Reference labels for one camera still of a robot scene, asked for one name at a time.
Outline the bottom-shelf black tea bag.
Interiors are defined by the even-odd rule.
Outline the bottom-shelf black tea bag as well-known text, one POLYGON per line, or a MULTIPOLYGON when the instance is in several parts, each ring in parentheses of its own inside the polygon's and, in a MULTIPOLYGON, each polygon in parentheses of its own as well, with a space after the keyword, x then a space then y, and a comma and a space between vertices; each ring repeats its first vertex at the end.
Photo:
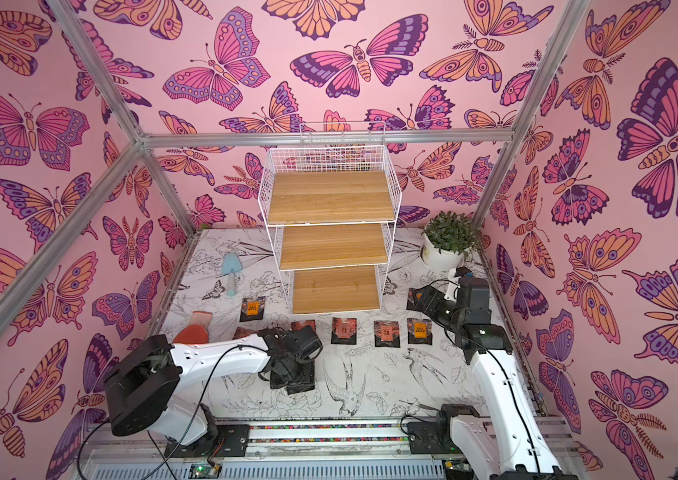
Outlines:
POLYGON ((313 332, 317 332, 316 321, 314 319, 294 321, 291 323, 291 331, 297 332, 304 329, 310 329, 313 332))
POLYGON ((288 395, 306 393, 313 391, 314 389, 315 365, 313 363, 302 365, 300 373, 295 378, 291 379, 286 386, 288 395))
POLYGON ((334 345, 357 344, 357 319, 338 318, 332 319, 331 343, 334 345))

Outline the orange jasmine tea bag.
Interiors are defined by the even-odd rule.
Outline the orange jasmine tea bag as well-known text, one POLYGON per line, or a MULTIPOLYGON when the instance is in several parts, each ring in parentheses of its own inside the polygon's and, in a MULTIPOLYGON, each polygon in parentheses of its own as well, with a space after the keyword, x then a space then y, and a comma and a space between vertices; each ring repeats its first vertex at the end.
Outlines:
POLYGON ((407 294, 406 309, 409 311, 420 311, 420 301, 423 296, 423 289, 410 288, 407 294))
POLYGON ((241 322, 259 321, 264 318, 267 299, 265 296, 244 297, 240 309, 241 322))
POLYGON ((407 335, 410 345, 432 345, 432 321, 423 318, 408 318, 407 335))

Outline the middle-shelf black tea bag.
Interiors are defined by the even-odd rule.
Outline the middle-shelf black tea bag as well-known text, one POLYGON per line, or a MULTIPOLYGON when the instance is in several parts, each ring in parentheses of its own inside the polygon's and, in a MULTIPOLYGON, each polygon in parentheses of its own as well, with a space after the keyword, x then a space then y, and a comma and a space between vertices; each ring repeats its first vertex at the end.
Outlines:
POLYGON ((237 339, 245 338, 245 337, 254 335, 255 333, 256 333, 255 330, 251 330, 251 329, 247 329, 247 328, 243 328, 243 327, 238 327, 236 329, 235 333, 234 333, 233 339, 237 340, 237 339))
POLYGON ((398 321, 375 321, 374 344, 377 348, 399 348, 401 331, 398 321))

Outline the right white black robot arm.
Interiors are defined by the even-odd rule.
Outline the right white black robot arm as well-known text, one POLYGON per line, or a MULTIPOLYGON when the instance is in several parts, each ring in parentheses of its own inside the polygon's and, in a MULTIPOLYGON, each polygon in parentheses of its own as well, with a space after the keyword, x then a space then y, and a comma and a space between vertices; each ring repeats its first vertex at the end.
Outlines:
POLYGON ((445 447, 464 455, 474 479, 574 479, 540 430, 521 381, 506 330, 492 322, 489 283, 475 276, 409 291, 407 309, 441 327, 480 384, 486 417, 466 405, 444 404, 437 414, 445 447))

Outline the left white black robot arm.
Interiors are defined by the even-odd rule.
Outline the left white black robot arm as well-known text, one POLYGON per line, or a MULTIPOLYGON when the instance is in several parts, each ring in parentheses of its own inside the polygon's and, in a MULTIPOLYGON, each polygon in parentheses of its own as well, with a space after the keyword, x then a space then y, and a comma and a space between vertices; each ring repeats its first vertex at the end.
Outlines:
POLYGON ((314 329, 265 329, 217 343, 171 343, 164 335, 145 340, 105 377, 111 433, 147 431, 168 438, 168 456, 209 456, 222 444, 217 422, 202 399, 184 392, 236 374, 261 376, 289 394, 315 387, 315 360, 323 343, 314 329))

